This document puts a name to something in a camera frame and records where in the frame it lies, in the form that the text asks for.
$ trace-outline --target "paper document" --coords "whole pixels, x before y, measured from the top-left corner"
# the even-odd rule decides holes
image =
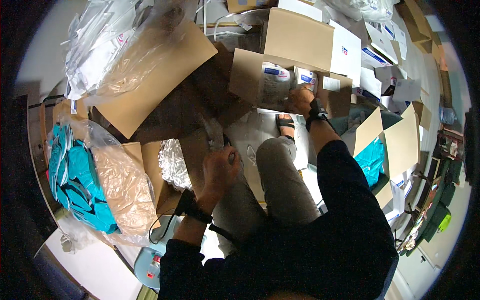
[[[323,89],[333,92],[340,92],[340,80],[325,76]]]

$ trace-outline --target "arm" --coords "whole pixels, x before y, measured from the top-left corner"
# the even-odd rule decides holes
[[[228,158],[234,155],[232,164]],[[240,157],[228,146],[210,153],[204,160],[205,187],[197,204],[207,214],[232,185],[240,169]],[[167,252],[160,261],[161,286],[159,299],[207,299],[214,292],[208,272],[202,266],[200,245],[206,224],[185,216],[173,238],[167,243]]]

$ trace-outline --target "plastic bottle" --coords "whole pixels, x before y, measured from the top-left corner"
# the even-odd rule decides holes
[[[160,255],[155,254],[152,263],[148,267],[147,277],[156,278],[160,274]]]

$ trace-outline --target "leg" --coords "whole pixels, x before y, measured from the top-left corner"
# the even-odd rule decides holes
[[[258,204],[252,190],[243,175],[243,168],[228,193],[213,210],[214,224],[239,241],[244,241],[250,234],[264,224],[267,215]],[[225,256],[235,251],[235,246],[223,236],[217,234],[219,248]]]
[[[293,165],[295,155],[295,144],[285,136],[264,141],[256,155],[268,213],[287,225],[308,224],[320,216]]]

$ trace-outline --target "sandal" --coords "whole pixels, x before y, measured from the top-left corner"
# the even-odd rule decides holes
[[[276,127],[278,128],[278,131],[280,132],[280,127],[285,126],[285,127],[291,127],[295,129],[295,123],[293,122],[293,119],[280,119],[278,117],[279,115],[277,114],[276,116]],[[291,139],[293,143],[295,143],[295,139],[293,136],[289,135],[284,135],[286,138]]]

